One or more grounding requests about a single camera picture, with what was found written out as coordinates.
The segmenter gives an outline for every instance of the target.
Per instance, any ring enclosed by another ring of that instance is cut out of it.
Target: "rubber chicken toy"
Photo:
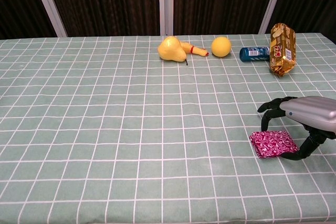
[[[187,62],[187,54],[208,56],[205,49],[197,48],[190,43],[181,42],[174,36],[165,38],[158,47],[160,58],[163,60],[173,60],[177,62]]]

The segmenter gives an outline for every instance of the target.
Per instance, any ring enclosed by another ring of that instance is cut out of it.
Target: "yellow ball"
[[[226,37],[217,37],[211,44],[211,50],[217,57],[227,56],[231,51],[231,42]]]

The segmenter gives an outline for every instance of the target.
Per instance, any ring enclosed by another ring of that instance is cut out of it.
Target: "can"
[[[269,47],[243,47],[239,58],[241,61],[269,60]]]

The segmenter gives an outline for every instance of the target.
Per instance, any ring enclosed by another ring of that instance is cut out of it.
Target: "green checkered tablecloth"
[[[210,51],[215,36],[179,36]],[[162,61],[163,37],[0,41],[0,223],[336,221],[336,141],[259,159],[248,136],[274,98],[336,99],[336,45],[297,34],[278,78],[239,50]],[[287,118],[300,145],[308,136]]]

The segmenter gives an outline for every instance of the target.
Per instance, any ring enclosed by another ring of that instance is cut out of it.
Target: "chip bag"
[[[277,23],[271,29],[270,68],[283,76],[296,64],[295,32],[284,23]]]

